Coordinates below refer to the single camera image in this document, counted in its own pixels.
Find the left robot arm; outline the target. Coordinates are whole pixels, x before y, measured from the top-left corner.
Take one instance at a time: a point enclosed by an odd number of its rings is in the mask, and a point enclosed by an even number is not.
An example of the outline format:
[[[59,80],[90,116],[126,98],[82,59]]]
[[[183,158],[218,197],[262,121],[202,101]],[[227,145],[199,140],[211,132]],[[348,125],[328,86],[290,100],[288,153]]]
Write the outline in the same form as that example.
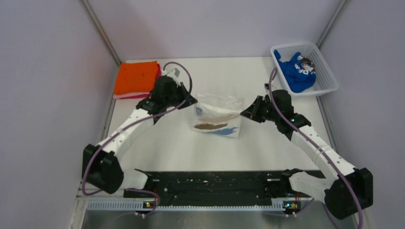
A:
[[[138,169],[124,170],[120,161],[135,140],[161,117],[197,102],[183,83],[167,75],[159,77],[149,96],[139,101],[120,127],[98,144],[84,148],[82,192],[89,194],[85,191],[89,183],[109,194],[134,188],[141,197],[150,196],[153,184],[148,181],[148,175]]]

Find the white plastic basket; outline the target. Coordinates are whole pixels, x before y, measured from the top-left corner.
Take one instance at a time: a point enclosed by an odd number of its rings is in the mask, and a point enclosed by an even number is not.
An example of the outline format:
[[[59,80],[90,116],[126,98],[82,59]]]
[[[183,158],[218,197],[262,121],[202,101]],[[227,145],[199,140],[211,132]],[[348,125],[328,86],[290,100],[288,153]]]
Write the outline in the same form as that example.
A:
[[[278,69],[278,77],[282,88],[287,90],[293,97],[321,96],[326,93],[336,91],[339,88],[338,82],[331,71],[329,65],[323,58],[318,47],[311,42],[298,42],[289,44],[275,45],[270,48],[275,66]],[[309,58],[315,64],[316,79],[314,84],[304,90],[296,93],[292,91],[287,82],[280,62],[290,61],[294,54],[300,53],[302,57]]]

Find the corner metal post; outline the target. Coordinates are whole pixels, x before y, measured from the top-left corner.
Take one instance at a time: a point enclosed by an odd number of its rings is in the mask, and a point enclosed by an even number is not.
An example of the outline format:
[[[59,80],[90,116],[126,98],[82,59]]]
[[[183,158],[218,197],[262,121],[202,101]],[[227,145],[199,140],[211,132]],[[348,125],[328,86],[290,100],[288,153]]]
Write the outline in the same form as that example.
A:
[[[328,23],[326,24],[323,32],[321,33],[318,41],[316,42],[316,46],[320,49],[324,42],[326,41],[329,33],[334,27],[334,24],[336,21],[339,19],[341,14],[344,12],[344,10],[347,8],[347,5],[351,2],[351,0],[340,0],[338,6],[336,7],[334,13],[330,17]]]
[[[81,3],[82,7],[84,8],[90,22],[92,23],[96,33],[99,35],[102,43],[106,47],[108,53],[112,57],[114,63],[117,66],[120,66],[121,59],[119,58],[115,48],[113,47],[113,44],[110,41],[107,33],[105,32],[99,18],[97,17],[95,11],[93,10],[91,3],[88,0],[79,0],[79,2]]]

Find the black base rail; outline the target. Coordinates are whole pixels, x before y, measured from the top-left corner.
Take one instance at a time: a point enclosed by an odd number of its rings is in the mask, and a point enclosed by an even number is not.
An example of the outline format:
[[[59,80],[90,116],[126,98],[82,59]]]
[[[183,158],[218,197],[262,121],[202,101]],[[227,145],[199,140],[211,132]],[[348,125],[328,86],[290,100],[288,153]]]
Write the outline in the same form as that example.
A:
[[[124,198],[157,194],[160,206],[270,206],[277,198],[306,198],[283,186],[285,171],[147,172],[149,194],[124,191]]]

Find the left corner metal post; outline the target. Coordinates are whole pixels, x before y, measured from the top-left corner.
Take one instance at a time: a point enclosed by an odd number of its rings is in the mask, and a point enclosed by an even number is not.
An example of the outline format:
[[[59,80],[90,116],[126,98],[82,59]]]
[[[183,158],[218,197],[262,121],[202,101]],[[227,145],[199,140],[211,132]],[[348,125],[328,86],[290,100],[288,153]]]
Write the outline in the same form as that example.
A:
[[[117,66],[120,66],[121,59],[119,58],[115,48],[113,47],[113,44],[110,41],[107,33],[105,32],[99,18],[97,17],[95,11],[93,10],[91,3],[88,0],[79,0],[79,2],[81,3],[82,7],[84,8],[90,22],[92,23],[96,33],[99,35],[102,43],[106,47],[108,53],[112,57],[114,63]]]

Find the aluminium frame rail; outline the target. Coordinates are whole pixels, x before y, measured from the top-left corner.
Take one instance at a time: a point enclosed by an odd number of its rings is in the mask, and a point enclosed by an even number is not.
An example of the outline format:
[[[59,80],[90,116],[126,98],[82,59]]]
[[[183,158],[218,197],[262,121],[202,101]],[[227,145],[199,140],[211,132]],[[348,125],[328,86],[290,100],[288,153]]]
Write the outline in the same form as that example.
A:
[[[355,229],[357,216],[328,218],[318,202],[307,205],[296,217],[257,208],[205,211],[158,210],[143,218],[134,201],[122,198],[77,198],[70,229]]]

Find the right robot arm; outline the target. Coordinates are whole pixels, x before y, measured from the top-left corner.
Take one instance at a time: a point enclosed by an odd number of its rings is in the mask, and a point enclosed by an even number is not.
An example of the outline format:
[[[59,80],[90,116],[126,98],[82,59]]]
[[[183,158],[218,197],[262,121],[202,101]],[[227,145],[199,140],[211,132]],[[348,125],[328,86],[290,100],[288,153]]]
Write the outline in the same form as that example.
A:
[[[275,196],[294,196],[297,192],[322,202],[337,219],[345,219],[373,205],[373,175],[367,168],[357,168],[342,158],[316,132],[311,122],[296,113],[291,96],[275,90],[258,96],[240,115],[252,121],[273,122],[277,130],[300,148],[322,172],[323,178],[301,169],[286,169]]]

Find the white t-shirt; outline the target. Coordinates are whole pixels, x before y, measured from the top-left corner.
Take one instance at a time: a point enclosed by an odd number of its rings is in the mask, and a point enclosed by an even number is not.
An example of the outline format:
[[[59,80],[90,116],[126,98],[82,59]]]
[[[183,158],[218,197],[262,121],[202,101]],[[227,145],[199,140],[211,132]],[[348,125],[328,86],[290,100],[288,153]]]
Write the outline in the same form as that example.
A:
[[[244,98],[233,95],[198,93],[190,121],[195,132],[238,138]]]

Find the right corner metal post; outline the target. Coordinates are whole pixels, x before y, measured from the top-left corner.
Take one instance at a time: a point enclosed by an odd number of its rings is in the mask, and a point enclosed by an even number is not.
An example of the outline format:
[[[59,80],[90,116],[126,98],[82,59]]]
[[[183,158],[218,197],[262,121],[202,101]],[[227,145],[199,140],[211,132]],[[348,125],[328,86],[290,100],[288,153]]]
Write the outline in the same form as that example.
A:
[[[316,42],[316,46],[320,49],[324,42],[326,41],[329,33],[334,27],[334,24],[336,21],[339,19],[341,14],[344,12],[344,10],[347,8],[347,5],[351,2],[351,0],[340,0],[338,6],[336,7],[334,13],[330,17],[328,23],[326,24],[323,32],[321,33],[318,41]]]

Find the blue t-shirt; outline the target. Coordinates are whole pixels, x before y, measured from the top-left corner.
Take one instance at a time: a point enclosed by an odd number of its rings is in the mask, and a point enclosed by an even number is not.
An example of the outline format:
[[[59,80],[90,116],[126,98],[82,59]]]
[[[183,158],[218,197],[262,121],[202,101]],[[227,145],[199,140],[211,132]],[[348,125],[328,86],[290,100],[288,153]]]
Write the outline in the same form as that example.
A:
[[[312,60],[302,56],[301,52],[296,52],[285,62],[280,60],[278,50],[274,50],[274,55],[292,92],[301,93],[314,85],[317,75]]]

